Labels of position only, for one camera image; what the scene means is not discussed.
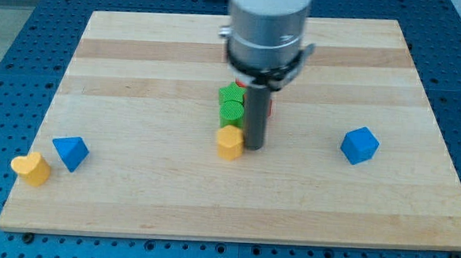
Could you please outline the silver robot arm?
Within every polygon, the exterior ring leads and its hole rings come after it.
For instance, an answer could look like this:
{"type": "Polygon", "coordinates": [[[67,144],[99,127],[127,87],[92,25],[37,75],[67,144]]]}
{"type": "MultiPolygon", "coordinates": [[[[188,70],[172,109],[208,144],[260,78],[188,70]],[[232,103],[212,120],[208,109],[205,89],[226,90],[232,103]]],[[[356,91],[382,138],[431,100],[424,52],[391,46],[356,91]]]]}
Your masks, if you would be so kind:
{"type": "Polygon", "coordinates": [[[264,146],[271,94],[298,76],[315,46],[302,46],[313,0],[229,0],[228,65],[246,85],[244,145],[264,146]]]}

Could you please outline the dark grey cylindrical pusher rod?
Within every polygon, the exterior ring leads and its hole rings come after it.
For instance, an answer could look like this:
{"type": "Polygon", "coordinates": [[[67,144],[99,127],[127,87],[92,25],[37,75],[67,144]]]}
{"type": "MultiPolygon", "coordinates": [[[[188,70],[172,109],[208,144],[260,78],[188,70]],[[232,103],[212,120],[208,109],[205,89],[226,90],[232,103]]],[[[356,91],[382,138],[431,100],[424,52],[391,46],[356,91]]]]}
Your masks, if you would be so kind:
{"type": "Polygon", "coordinates": [[[248,150],[258,150],[264,146],[266,122],[270,107],[271,90],[262,84],[253,84],[245,92],[244,142],[248,150]]]}

